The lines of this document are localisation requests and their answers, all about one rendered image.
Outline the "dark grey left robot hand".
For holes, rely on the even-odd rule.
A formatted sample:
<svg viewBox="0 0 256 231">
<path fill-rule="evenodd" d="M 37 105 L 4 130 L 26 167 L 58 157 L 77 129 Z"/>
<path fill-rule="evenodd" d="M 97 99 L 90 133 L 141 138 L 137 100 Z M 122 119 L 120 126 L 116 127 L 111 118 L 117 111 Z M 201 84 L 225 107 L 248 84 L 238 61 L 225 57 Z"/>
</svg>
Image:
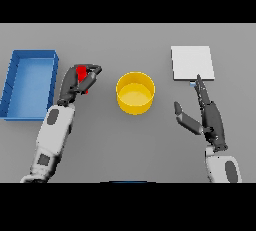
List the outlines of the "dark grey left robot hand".
<svg viewBox="0 0 256 231">
<path fill-rule="evenodd" d="M 67 107 L 70 103 L 73 103 L 75 101 L 77 94 L 81 94 L 79 89 L 77 88 L 78 78 L 77 78 L 76 68 L 79 65 L 85 65 L 87 68 L 87 73 L 88 73 L 87 79 L 89 80 L 88 90 L 96 82 L 97 76 L 102 71 L 102 67 L 100 65 L 94 65 L 94 64 L 76 64 L 73 67 L 70 67 L 66 72 L 62 81 L 59 99 L 57 101 L 58 106 Z"/>
</svg>

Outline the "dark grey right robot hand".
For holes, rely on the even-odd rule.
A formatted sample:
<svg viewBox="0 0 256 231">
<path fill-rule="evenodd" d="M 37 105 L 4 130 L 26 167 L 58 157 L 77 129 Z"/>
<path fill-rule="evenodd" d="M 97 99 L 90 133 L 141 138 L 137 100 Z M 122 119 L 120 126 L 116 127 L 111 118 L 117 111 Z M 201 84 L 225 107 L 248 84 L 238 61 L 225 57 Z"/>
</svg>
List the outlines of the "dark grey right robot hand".
<svg viewBox="0 0 256 231">
<path fill-rule="evenodd" d="M 174 110 L 177 122 L 195 135 L 204 135 L 214 152 L 226 151 L 225 132 L 220 111 L 214 101 L 211 101 L 207 88 L 200 75 L 195 81 L 195 91 L 198 97 L 202 121 L 199 122 L 186 114 L 181 105 L 175 101 Z"/>
</svg>

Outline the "red beaker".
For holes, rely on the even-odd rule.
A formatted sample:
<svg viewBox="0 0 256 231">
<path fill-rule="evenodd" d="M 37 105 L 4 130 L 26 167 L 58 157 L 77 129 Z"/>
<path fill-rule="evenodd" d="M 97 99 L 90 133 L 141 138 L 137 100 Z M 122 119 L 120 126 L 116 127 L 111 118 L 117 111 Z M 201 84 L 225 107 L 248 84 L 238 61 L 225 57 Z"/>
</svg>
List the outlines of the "red beaker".
<svg viewBox="0 0 256 231">
<path fill-rule="evenodd" d="M 86 94 L 88 90 L 88 82 L 87 79 L 88 73 L 87 68 L 85 65 L 79 65 L 76 68 L 77 78 L 78 78 L 78 85 L 77 88 L 79 89 L 81 94 Z"/>
</svg>

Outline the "pale square measuring scale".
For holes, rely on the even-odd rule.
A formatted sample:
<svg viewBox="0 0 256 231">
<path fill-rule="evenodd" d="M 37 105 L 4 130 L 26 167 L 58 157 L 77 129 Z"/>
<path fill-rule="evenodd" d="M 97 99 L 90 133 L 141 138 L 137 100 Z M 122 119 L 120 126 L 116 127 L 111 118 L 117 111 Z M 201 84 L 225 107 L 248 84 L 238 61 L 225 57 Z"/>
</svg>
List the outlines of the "pale square measuring scale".
<svg viewBox="0 0 256 231">
<path fill-rule="evenodd" d="M 174 81 L 215 80 L 209 46 L 172 46 L 170 55 Z"/>
</svg>

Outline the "yellow bowl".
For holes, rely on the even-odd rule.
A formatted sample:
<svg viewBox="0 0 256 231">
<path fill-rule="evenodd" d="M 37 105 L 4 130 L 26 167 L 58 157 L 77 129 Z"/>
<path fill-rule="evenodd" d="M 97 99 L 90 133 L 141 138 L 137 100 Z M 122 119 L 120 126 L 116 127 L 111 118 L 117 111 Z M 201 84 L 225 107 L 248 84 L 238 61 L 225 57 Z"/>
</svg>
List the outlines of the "yellow bowl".
<svg viewBox="0 0 256 231">
<path fill-rule="evenodd" d="M 131 71 L 119 78 L 116 84 L 116 100 L 122 111 L 130 115 L 147 112 L 154 100 L 155 84 L 143 72 Z"/>
</svg>

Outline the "blue tray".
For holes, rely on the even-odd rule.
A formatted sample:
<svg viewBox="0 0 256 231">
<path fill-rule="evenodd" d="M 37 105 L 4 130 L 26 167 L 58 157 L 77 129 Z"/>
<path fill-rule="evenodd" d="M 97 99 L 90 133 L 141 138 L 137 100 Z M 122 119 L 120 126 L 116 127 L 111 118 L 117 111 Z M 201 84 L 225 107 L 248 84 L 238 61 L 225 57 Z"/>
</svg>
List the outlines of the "blue tray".
<svg viewBox="0 0 256 231">
<path fill-rule="evenodd" d="M 43 121 L 53 105 L 58 61 L 55 50 L 13 50 L 0 98 L 0 119 Z"/>
</svg>

